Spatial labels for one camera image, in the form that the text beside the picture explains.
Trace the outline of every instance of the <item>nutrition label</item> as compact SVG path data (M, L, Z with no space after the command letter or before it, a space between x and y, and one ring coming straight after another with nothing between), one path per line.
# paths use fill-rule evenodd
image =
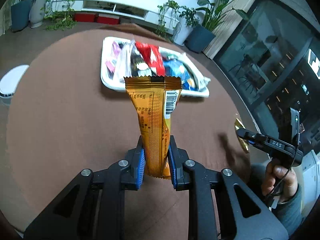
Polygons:
M131 99L138 101L139 107L136 107L139 117L139 126L142 132L152 131L152 106L154 92L129 92Z

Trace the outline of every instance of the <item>gray planter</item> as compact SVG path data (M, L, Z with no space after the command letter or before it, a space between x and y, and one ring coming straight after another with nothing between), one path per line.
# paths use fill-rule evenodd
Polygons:
M31 28L39 27L43 24L44 11L41 8L45 7L47 0L33 0L30 11Z
M12 31L17 32L28 26L32 0L23 0L11 6Z
M195 27L185 41L185 46L193 52L200 53L215 38L212 32L198 25Z

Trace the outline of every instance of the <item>orange snack bar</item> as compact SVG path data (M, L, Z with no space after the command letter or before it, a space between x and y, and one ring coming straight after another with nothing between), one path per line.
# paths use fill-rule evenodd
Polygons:
M167 154L171 113L181 94L177 77L148 76L124 78L125 89L138 112L146 158L146 173L170 179Z

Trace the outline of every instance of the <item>cable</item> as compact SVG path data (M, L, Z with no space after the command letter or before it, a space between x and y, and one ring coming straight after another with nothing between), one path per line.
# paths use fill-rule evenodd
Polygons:
M282 177L282 179L276 184L276 186L266 195L265 199L268 199L270 196L279 196L281 195L281 193L279 194L273 194L273 192L276 190L276 188L281 184L281 182L284 180L284 178L288 175L289 171L291 171L291 168L294 164L294 160L296 159L296 155L297 155L297 151L298 151L298 147L299 147L299 143L300 143L300 133L297 134L297 142L296 142L296 147L294 150L294 155L293 155L293 160L292 163L290 165L290 168L287 170L287 172L285 173L285 175Z

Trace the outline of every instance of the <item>snack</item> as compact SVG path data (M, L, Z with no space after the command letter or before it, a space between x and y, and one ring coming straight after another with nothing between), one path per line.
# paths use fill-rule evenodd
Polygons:
M169 60L163 62L165 74L167 76L180 77L182 89L196 91L196 83L193 75L189 73L184 63L180 60Z
M121 49L115 41L111 45L111 53L107 55L106 66L108 70L113 73L115 71L116 63Z
M181 79L149 76L124 80L125 89L138 112L146 172L153 177L170 179L167 154L171 113L180 97Z
M140 52L135 45L133 45L131 51L131 75L132 77L152 76L151 69L143 60Z
M206 89L206 85L211 81L211 79L204 78L204 76L201 74L201 72L196 68L196 66L187 57L185 52L179 56L179 60L183 61L187 65L188 70L192 71L197 90L202 91L202 90Z
M113 74L113 80L117 80L124 83L124 77L131 76L131 51L134 45L134 41L127 42L121 49L115 66L115 72Z
M242 122L238 118L236 118L236 121L235 121L236 134L237 134L237 130L239 130L240 128L245 128L245 127L242 124ZM240 137L238 137L238 140L239 140L239 143L240 143L242 149L244 150L244 153L249 153L249 143L248 143L248 141L247 140L243 140Z
M156 73L157 76L164 76L165 70L159 47L138 41L136 41L136 47L151 70Z
M179 57L175 54L169 53L169 52L161 52L162 60L163 61L169 61L171 59L178 59Z

